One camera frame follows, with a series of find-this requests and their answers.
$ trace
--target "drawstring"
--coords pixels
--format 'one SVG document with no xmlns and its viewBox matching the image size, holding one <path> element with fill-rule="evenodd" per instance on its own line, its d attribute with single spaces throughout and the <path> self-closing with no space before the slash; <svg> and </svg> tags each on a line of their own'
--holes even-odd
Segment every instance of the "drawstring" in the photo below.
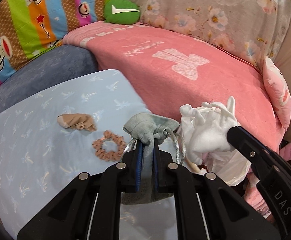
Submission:
<svg viewBox="0 0 291 240">
<path fill-rule="evenodd" d="M 178 134 L 178 133 L 172 132 L 170 129 L 166 129 L 166 130 L 164 130 L 164 132 L 166 132 L 166 133 L 164 133 L 165 135 L 167 135 L 167 134 L 171 135 L 172 140 L 174 142 L 174 146 L 175 146 L 176 151 L 177 151 L 176 163 L 179 163 L 180 165 L 182 165 L 183 162 L 184 162 L 184 160 L 185 160 L 185 157 L 186 157 L 186 144 L 185 144 L 185 141 L 184 141 L 183 137 L 180 134 Z M 176 136 L 178 136 L 181 139 L 181 145 L 182 145 L 182 149 L 181 149 L 181 159 L 180 159 L 179 142 L 178 142 L 178 139 L 177 139 Z M 122 161 L 124 154 L 128 150 L 133 150 L 134 149 L 135 143 L 136 143 L 136 138 L 132 138 L 132 140 L 129 141 L 129 143 L 127 144 L 127 146 L 125 147 L 125 149 L 123 151 L 123 154 L 122 154 L 122 156 L 120 158 L 120 161 Z"/>
</svg>

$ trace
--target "blue velvet cushion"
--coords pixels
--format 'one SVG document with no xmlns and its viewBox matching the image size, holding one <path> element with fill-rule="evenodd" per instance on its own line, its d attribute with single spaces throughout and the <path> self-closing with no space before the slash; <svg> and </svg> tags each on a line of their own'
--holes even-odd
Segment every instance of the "blue velvet cushion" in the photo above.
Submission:
<svg viewBox="0 0 291 240">
<path fill-rule="evenodd" d="M 0 86 L 0 113 L 54 85 L 98 71 L 94 55 L 63 45 L 29 62 Z"/>
</svg>

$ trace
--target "white check mark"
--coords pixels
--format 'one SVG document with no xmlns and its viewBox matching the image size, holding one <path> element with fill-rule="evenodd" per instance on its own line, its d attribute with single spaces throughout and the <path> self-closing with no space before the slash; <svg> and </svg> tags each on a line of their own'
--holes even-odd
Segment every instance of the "white check mark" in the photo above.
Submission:
<svg viewBox="0 0 291 240">
<path fill-rule="evenodd" d="M 138 9 L 117 9 L 114 5 L 112 5 L 112 14 L 121 13 L 121 12 L 139 12 Z"/>
</svg>

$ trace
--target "white plastic bag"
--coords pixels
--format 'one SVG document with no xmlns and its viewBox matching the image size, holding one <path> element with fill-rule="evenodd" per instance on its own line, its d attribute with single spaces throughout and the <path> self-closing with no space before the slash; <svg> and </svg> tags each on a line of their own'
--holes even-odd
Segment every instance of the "white plastic bag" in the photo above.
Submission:
<svg viewBox="0 0 291 240">
<path fill-rule="evenodd" d="M 230 97 L 227 106 L 220 102 L 204 102 L 198 108 L 183 105 L 180 113 L 183 116 L 178 133 L 184 138 L 188 161 L 200 165 L 204 158 L 209 171 L 229 186 L 238 185 L 251 163 L 227 141 L 228 130 L 240 125 L 235 118 L 235 99 Z"/>
</svg>

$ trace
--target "floral curtain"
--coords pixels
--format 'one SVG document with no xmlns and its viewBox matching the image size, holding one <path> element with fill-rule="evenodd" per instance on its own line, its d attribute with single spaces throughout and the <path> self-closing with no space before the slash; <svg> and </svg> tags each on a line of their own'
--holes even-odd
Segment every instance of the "floral curtain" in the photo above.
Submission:
<svg viewBox="0 0 291 240">
<path fill-rule="evenodd" d="M 131 0 L 141 22 L 192 36 L 262 68 L 275 59 L 291 18 L 291 0 Z"/>
</svg>

